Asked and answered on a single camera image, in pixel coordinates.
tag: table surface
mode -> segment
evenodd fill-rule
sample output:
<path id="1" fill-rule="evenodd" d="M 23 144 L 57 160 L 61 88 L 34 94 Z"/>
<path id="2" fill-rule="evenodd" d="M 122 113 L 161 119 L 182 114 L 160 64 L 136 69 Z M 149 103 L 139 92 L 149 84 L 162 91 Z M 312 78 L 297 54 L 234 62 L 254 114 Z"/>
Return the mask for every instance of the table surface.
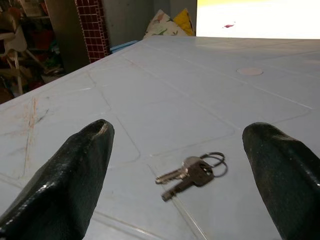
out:
<path id="1" fill-rule="evenodd" d="M 319 78 L 320 40 L 140 41 L 0 105 L 0 213 L 70 135 L 106 119 L 114 147 L 85 240 L 280 240 L 242 131 L 271 123 L 320 156 Z M 212 151 L 227 175 L 163 202 L 174 183 L 155 177 Z"/>

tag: patterned pillow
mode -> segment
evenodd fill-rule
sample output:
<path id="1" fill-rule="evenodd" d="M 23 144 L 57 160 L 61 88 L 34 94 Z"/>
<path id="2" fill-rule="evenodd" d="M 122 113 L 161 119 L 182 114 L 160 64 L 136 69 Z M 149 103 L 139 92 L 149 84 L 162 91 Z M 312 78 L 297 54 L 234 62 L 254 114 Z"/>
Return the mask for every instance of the patterned pillow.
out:
<path id="1" fill-rule="evenodd" d="M 167 14 L 161 9 L 151 20 L 144 38 L 154 35 L 188 36 Z"/>

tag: bright window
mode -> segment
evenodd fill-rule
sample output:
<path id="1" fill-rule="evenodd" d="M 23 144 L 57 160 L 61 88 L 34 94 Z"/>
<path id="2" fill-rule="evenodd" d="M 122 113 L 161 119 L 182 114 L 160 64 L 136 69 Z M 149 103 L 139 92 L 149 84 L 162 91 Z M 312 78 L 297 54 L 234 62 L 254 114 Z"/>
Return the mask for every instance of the bright window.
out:
<path id="1" fill-rule="evenodd" d="M 320 0 L 198 0 L 196 35 L 320 39 Z"/>

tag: pillow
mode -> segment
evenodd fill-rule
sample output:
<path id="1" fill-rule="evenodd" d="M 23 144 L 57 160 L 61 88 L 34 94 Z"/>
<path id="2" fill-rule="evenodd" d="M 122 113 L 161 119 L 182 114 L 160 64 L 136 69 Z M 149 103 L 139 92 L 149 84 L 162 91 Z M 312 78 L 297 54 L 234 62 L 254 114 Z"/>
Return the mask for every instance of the pillow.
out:
<path id="1" fill-rule="evenodd" d="M 189 36 L 195 36 L 195 30 L 191 22 L 188 10 L 185 8 L 180 12 L 173 21 L 185 31 Z"/>
<path id="2" fill-rule="evenodd" d="M 163 36 L 188 36 L 167 14 L 161 9 L 151 20 L 143 38 L 163 35 Z"/>

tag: key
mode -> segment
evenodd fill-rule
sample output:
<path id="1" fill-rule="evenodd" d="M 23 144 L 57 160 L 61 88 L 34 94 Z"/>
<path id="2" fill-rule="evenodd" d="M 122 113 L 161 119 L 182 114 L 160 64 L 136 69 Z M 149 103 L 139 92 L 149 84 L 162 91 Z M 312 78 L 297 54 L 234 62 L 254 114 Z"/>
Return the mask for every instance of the key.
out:
<path id="1" fill-rule="evenodd" d="M 164 175 L 158 176 L 155 179 L 155 183 L 156 184 L 167 184 L 168 182 L 170 182 L 173 179 L 185 178 L 188 174 L 188 168 L 198 161 L 201 161 L 201 158 L 197 157 L 197 156 L 190 156 L 190 157 L 186 158 L 183 161 L 181 168 L 178 168 L 177 170 L 171 171 L 171 172 L 166 173 Z"/>
<path id="2" fill-rule="evenodd" d="M 187 176 L 177 185 L 162 194 L 162 199 L 167 202 L 177 193 L 181 193 L 191 186 L 202 187 L 214 179 L 211 166 L 205 161 L 197 161 L 188 168 Z"/>

